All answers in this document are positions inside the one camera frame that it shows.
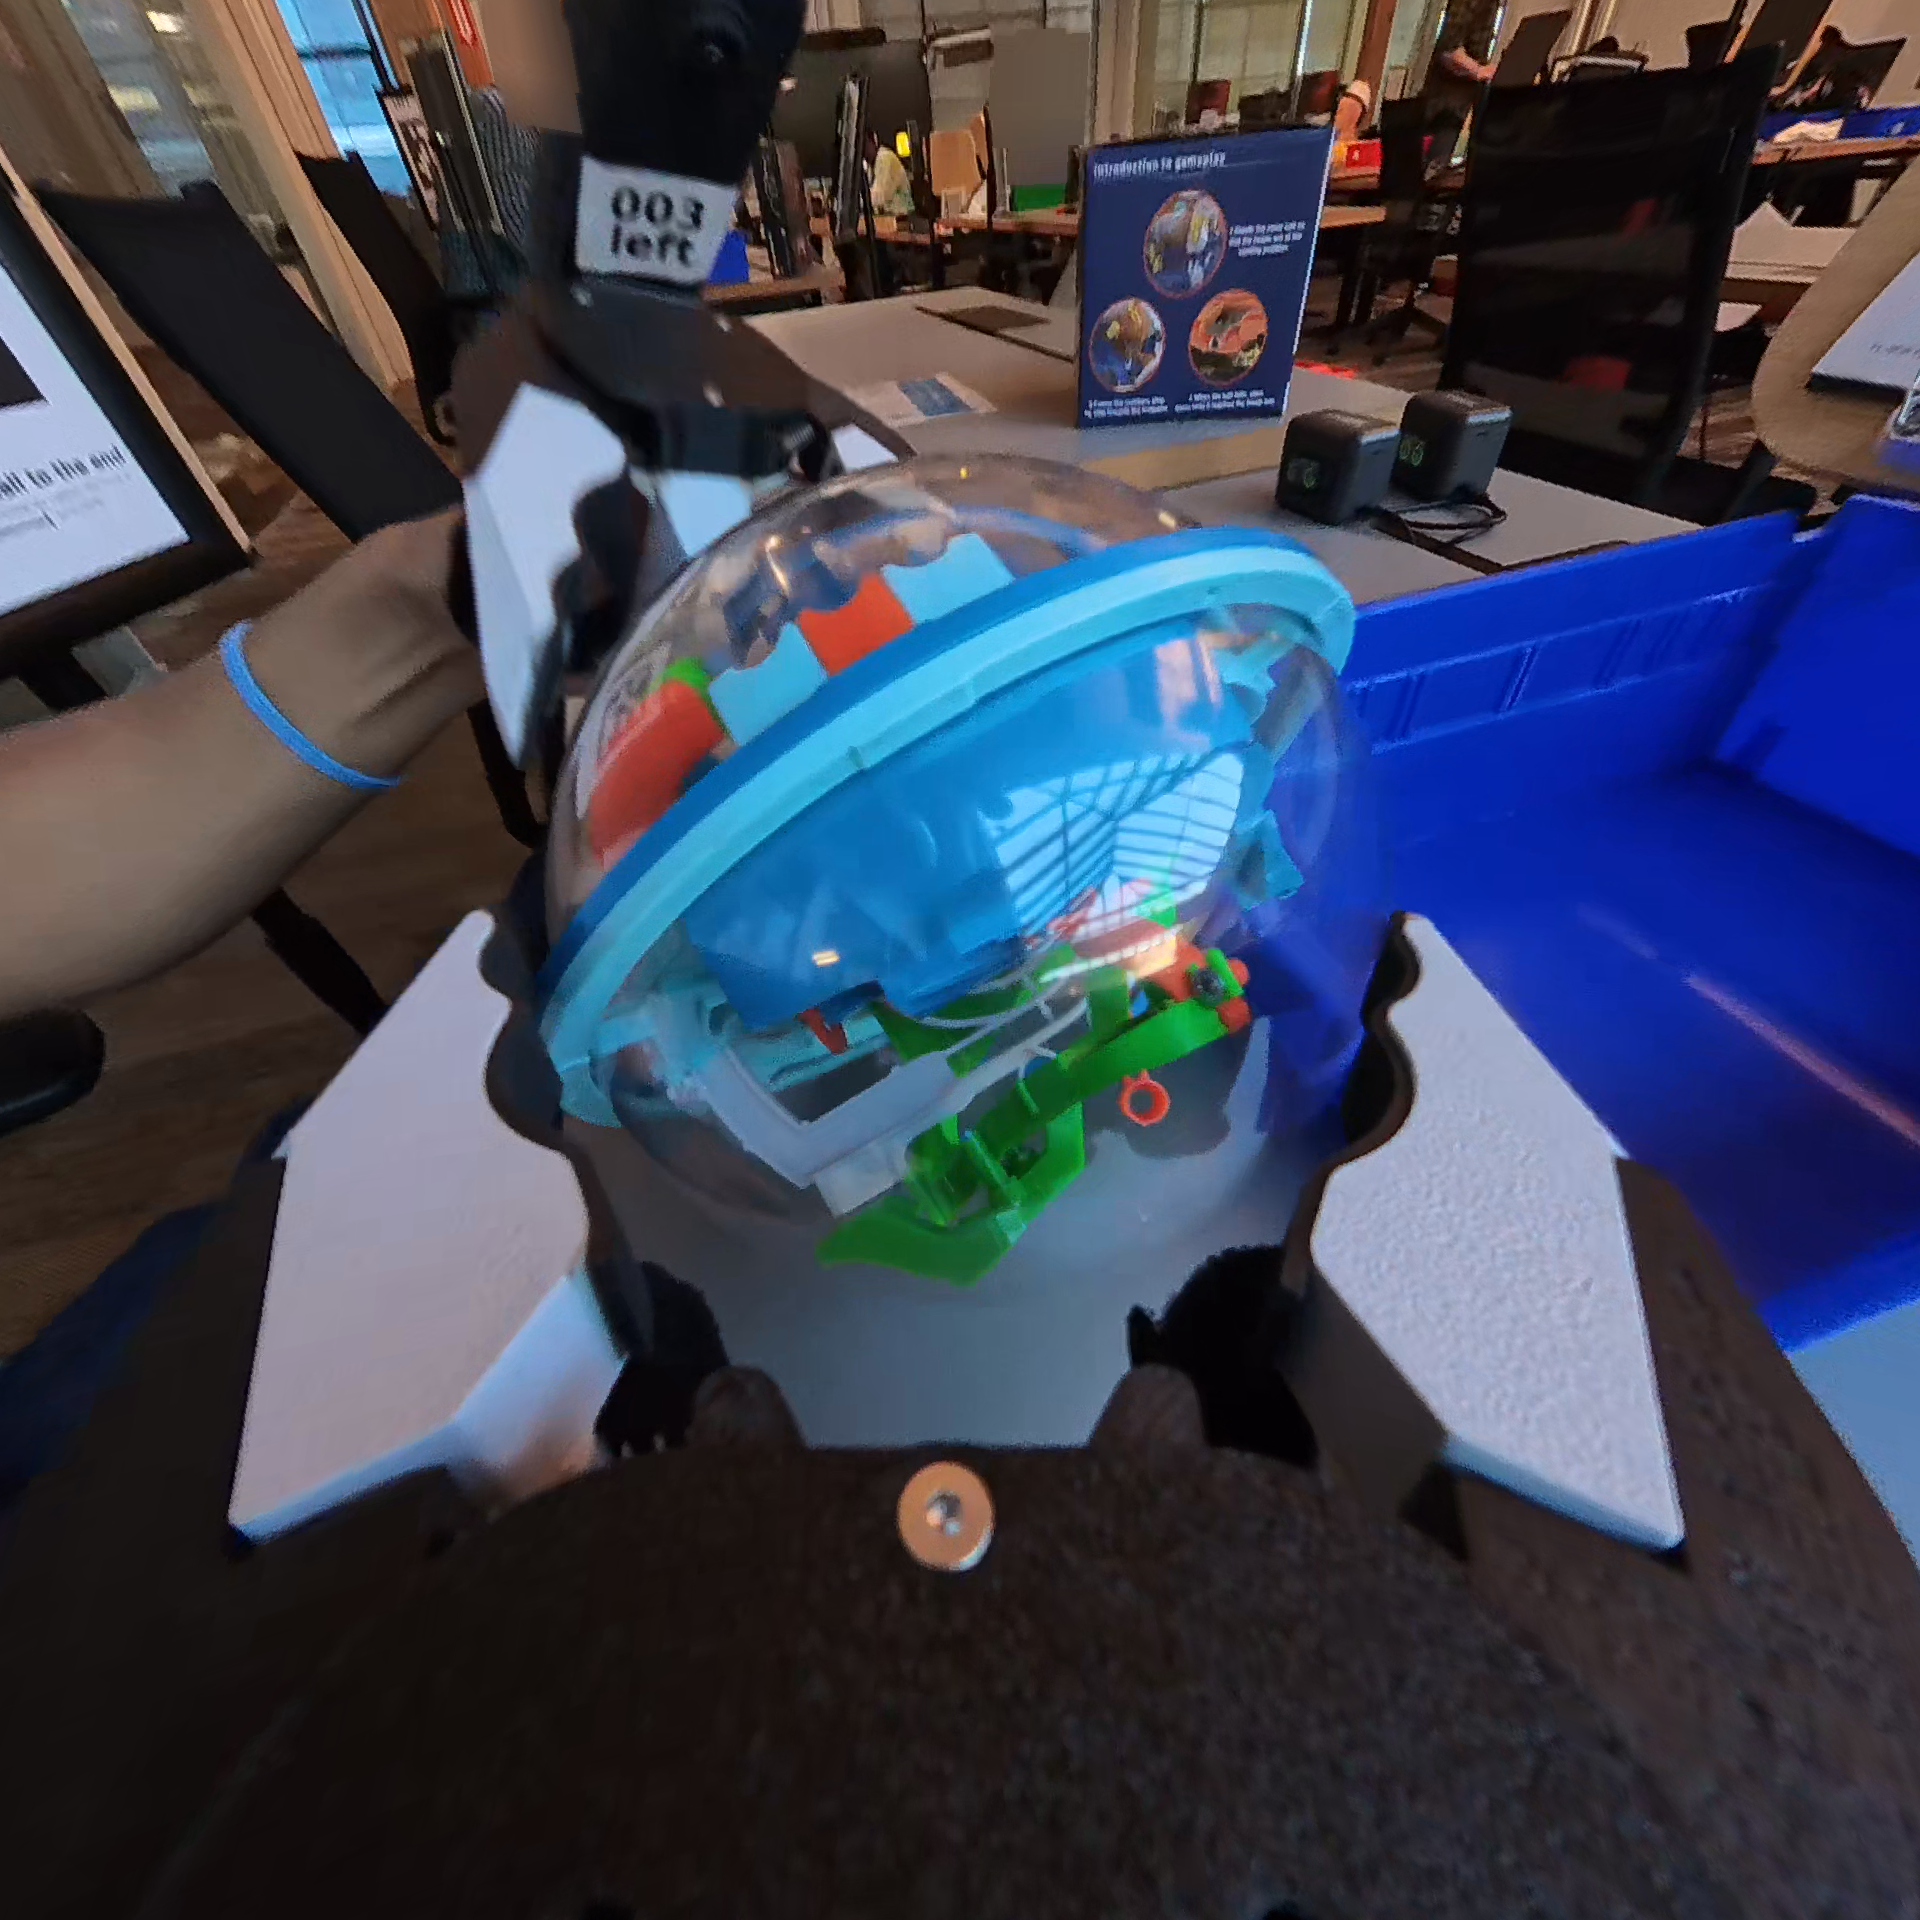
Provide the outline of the printed paper sheet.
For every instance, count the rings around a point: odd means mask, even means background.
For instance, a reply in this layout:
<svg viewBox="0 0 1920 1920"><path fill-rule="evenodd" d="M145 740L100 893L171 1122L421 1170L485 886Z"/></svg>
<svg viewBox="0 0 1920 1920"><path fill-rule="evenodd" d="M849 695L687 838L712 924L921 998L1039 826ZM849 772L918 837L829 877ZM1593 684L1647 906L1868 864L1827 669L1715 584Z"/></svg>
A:
<svg viewBox="0 0 1920 1920"><path fill-rule="evenodd" d="M853 387L844 395L859 413L896 431L996 413L991 399L948 372L883 379Z"/></svg>

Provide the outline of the black mesh office chair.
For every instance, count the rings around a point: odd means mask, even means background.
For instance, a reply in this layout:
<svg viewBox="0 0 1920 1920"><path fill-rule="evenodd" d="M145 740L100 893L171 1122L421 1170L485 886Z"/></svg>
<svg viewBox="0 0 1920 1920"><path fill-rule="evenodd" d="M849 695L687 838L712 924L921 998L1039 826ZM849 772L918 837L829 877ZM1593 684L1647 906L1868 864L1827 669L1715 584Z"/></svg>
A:
<svg viewBox="0 0 1920 1920"><path fill-rule="evenodd" d="M1693 524L1758 509L1767 452L1685 444L1776 62L1485 93L1440 384L1509 412L1503 471Z"/></svg>

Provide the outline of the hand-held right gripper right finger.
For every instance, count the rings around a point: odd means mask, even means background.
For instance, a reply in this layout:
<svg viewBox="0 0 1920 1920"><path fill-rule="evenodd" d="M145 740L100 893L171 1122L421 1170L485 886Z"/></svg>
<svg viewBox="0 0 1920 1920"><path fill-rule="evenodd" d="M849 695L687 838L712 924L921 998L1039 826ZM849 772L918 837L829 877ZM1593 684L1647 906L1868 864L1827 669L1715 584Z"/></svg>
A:
<svg viewBox="0 0 1920 1920"><path fill-rule="evenodd" d="M1332 1475L1385 1516L1447 1471L1680 1547L1623 1150L1428 918L1385 934L1348 1126L1285 1243L1281 1373Z"/></svg>

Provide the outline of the person's left forearm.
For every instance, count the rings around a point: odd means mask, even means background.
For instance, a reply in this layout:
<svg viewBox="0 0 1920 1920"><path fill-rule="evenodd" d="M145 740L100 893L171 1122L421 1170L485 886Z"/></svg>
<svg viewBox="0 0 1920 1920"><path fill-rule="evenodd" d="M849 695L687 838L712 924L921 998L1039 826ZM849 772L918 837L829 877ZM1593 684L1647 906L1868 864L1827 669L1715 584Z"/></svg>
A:
<svg viewBox="0 0 1920 1920"><path fill-rule="evenodd" d="M367 800L301 767L237 702L217 653L7 732L4 1018L201 954Z"/></svg>

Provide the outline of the framed marker sign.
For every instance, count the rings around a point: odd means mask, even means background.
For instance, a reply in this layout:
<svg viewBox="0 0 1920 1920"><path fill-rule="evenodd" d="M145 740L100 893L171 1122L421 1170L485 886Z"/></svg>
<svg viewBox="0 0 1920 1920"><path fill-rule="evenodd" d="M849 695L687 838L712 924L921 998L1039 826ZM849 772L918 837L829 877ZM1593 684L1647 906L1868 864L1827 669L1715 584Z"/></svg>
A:
<svg viewBox="0 0 1920 1920"><path fill-rule="evenodd" d="M1 672L93 696L83 645L256 551L11 158L1 178Z"/></svg>

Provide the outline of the blue wristband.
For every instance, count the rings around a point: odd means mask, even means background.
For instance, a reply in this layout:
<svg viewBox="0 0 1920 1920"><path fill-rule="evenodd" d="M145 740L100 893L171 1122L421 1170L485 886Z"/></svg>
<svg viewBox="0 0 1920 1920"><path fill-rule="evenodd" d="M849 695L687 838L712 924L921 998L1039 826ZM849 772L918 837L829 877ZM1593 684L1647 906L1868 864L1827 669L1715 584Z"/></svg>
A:
<svg viewBox="0 0 1920 1920"><path fill-rule="evenodd" d="M229 631L219 638L217 645L217 661L223 672L223 678L237 702L251 712L251 717L294 759L305 767L311 774L335 783L356 795L380 795L390 794L400 787L397 774L371 774L364 771L351 767L347 762L335 759L326 751L317 740L313 740L305 732L300 730L297 723L287 717L283 708L267 695L267 690L257 684L256 672L248 661L248 632L251 623L247 620L235 621Z"/></svg>

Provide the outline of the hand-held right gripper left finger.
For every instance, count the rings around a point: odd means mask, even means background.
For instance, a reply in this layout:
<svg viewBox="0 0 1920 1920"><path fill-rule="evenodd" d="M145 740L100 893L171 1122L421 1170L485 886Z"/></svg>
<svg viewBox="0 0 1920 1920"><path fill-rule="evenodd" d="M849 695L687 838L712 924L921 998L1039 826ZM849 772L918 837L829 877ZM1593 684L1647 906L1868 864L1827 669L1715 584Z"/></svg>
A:
<svg viewBox="0 0 1920 1920"><path fill-rule="evenodd" d="M568 1162L486 1086L471 912L278 1151L229 1524L263 1546L419 1471L499 1511L591 1471L620 1356Z"/></svg>

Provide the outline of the wooden board with printed sheet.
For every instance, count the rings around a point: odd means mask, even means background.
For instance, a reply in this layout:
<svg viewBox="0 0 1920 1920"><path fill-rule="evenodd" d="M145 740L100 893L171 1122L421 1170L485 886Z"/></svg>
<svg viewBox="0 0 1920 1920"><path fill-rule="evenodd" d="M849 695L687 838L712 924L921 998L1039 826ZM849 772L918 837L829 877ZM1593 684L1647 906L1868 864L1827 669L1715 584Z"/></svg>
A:
<svg viewBox="0 0 1920 1920"><path fill-rule="evenodd" d="M1915 259L1918 202L1897 187L1855 228L1833 263L1804 293L1761 356L1750 415L1758 438L1781 463L1853 492L1915 492L1915 477L1880 460L1880 429L1892 402L1813 391L1816 362Z"/></svg>

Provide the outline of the black table mat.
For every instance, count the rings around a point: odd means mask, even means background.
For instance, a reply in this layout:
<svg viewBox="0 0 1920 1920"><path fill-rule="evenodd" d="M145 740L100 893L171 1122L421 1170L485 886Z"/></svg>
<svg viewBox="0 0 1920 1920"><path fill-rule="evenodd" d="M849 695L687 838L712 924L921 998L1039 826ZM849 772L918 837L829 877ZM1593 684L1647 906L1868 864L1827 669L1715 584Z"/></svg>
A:
<svg viewBox="0 0 1920 1920"><path fill-rule="evenodd" d="M1037 352L1052 362L1071 366L1078 356L1076 322L1065 310L999 296L963 303L937 303L927 296L916 301L916 308L977 339Z"/></svg>

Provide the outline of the clear plastic maze ball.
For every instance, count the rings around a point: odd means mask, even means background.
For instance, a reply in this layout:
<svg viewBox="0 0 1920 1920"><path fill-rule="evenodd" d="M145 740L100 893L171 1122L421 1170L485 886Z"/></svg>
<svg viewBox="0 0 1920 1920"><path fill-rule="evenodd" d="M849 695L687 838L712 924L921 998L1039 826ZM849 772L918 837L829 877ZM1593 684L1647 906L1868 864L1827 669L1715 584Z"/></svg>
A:
<svg viewBox="0 0 1920 1920"><path fill-rule="evenodd" d="M748 516L553 794L568 1120L824 1263L974 1284L1099 1147L1313 1126L1382 938L1348 587L1271 525L924 454Z"/></svg>

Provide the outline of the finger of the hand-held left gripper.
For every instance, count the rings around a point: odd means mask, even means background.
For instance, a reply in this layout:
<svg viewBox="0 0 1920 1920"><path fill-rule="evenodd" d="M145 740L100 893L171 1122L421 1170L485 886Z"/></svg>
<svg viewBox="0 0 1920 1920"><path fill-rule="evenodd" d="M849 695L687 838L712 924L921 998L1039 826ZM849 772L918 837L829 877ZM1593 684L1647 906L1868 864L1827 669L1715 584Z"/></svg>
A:
<svg viewBox="0 0 1920 1920"><path fill-rule="evenodd" d="M649 502L621 436L523 382L464 480L471 610L505 755L528 771L633 623Z"/></svg>
<svg viewBox="0 0 1920 1920"><path fill-rule="evenodd" d="M785 474L654 474L654 562L693 562L785 493Z"/></svg>

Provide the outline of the blue printed game box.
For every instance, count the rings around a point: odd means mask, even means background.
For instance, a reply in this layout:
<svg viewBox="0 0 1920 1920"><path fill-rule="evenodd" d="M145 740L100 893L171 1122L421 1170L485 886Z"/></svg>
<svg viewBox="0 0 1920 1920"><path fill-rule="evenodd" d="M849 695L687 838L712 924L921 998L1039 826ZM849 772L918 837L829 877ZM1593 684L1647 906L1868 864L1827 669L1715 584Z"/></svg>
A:
<svg viewBox="0 0 1920 1920"><path fill-rule="evenodd" d="M1328 127L1125 140L1086 158L1076 424L1285 413Z"/></svg>

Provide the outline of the large blue plastic bin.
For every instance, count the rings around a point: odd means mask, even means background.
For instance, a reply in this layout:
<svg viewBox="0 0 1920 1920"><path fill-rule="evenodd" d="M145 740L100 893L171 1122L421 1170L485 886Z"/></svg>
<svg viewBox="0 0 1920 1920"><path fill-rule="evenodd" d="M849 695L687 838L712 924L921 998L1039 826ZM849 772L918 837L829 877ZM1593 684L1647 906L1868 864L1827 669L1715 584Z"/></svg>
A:
<svg viewBox="0 0 1920 1920"><path fill-rule="evenodd" d="M1918 515L1851 495L1358 610L1395 899L1782 1346L1915 1300Z"/></svg>

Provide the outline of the person's left hand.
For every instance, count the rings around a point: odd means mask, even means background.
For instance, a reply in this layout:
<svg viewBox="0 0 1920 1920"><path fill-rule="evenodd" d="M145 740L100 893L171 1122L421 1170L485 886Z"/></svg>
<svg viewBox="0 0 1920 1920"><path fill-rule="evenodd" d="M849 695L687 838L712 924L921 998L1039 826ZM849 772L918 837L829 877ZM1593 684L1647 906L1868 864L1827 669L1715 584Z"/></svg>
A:
<svg viewBox="0 0 1920 1920"><path fill-rule="evenodd" d="M397 776L481 696L451 576L459 511L351 547L254 631L257 684L301 735L361 776Z"/></svg>

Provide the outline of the black cube device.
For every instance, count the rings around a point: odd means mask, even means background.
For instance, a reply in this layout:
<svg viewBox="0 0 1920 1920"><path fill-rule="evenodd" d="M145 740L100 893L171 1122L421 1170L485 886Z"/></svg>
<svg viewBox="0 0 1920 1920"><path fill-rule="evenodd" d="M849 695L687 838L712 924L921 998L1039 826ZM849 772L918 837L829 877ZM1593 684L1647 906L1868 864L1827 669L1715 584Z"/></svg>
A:
<svg viewBox="0 0 1920 1920"><path fill-rule="evenodd" d="M1398 446L1397 420L1332 407L1292 415L1280 447L1278 509L1326 525L1375 511L1395 485Z"/></svg>
<svg viewBox="0 0 1920 1920"><path fill-rule="evenodd" d="M1471 391L1408 395L1398 420L1392 492L1436 504L1483 499L1511 424L1509 405Z"/></svg>

